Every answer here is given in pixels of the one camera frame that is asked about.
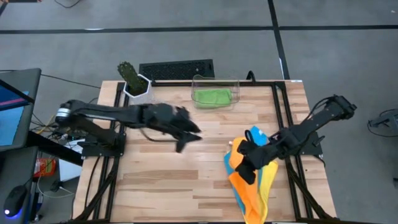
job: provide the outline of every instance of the black mouse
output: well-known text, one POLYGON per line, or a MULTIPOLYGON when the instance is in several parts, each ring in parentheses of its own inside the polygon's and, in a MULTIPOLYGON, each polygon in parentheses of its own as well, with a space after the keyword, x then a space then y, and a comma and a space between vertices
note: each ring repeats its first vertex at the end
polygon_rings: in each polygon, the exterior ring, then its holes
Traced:
POLYGON ((4 202, 4 214, 6 216, 13 217, 18 214, 24 204, 26 193, 25 185, 19 185, 11 190, 4 202))

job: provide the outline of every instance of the green cactus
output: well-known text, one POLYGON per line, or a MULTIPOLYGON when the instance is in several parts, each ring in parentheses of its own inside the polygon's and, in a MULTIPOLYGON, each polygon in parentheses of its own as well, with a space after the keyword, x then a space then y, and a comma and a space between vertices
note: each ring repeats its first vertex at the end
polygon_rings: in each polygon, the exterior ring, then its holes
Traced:
POLYGON ((118 65, 118 72, 120 76, 126 81, 129 88, 129 93, 137 96, 145 93, 148 83, 138 77, 136 70, 129 62, 122 62, 118 65))

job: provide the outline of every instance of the clear plastic container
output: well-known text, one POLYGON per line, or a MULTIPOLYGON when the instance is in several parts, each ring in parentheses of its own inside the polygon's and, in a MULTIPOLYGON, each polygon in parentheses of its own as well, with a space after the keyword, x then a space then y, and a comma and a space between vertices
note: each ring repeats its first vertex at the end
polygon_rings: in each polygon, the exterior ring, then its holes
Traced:
POLYGON ((239 81, 215 80, 195 75, 192 79, 191 97, 198 109, 233 108, 239 102, 239 81))

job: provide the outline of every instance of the wooden tabletop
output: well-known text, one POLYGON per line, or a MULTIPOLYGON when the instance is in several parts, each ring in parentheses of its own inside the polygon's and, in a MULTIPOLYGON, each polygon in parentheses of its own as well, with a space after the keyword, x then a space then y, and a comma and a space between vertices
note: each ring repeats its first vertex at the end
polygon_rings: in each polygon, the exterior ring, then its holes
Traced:
MULTIPOLYGON (((98 104, 113 106, 116 81, 104 81, 98 104)), ((307 97, 302 82, 286 81, 294 123, 308 115, 307 97)), ((243 222, 223 164, 228 142, 244 136, 244 130, 256 125, 266 134, 277 132, 272 91, 267 86, 241 87, 240 101, 232 110, 199 110, 193 105, 190 87, 154 87, 156 102, 184 106, 202 130, 203 140, 187 145, 183 153, 175 152, 173 143, 150 142, 136 129, 127 129, 125 153, 120 159, 112 222, 243 222)), ((281 94, 281 110, 284 112, 281 94)), ((95 121, 103 128, 109 121, 95 121)), ((284 124, 287 124, 284 113, 284 124)), ((146 130, 154 139, 169 139, 146 130)), ((81 172, 73 215, 84 208, 88 180, 96 158, 85 159, 81 172)), ((313 156, 302 156, 309 191, 327 213, 335 208, 323 164, 313 156)), ((272 184, 267 221, 294 221, 287 172, 283 161, 272 184)), ((89 201, 98 188, 102 158, 91 183, 89 201)), ((299 189, 302 216, 305 207, 299 189)), ((104 217, 107 193, 101 203, 104 217)))

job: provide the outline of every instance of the white pot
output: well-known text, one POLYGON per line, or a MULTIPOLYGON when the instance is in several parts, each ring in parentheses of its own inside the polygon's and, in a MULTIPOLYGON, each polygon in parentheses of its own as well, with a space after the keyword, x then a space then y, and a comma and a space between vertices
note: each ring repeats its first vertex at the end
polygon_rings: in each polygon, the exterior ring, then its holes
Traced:
POLYGON ((148 83, 147 91, 141 95, 138 96, 133 96, 127 91, 127 83, 124 83, 124 88, 123 91, 124 93, 130 97, 130 100, 134 105, 140 105, 140 104, 145 104, 145 103, 151 103, 153 96, 152 96, 152 85, 150 83, 150 80, 147 79, 145 76, 138 74, 138 76, 145 80, 148 83))

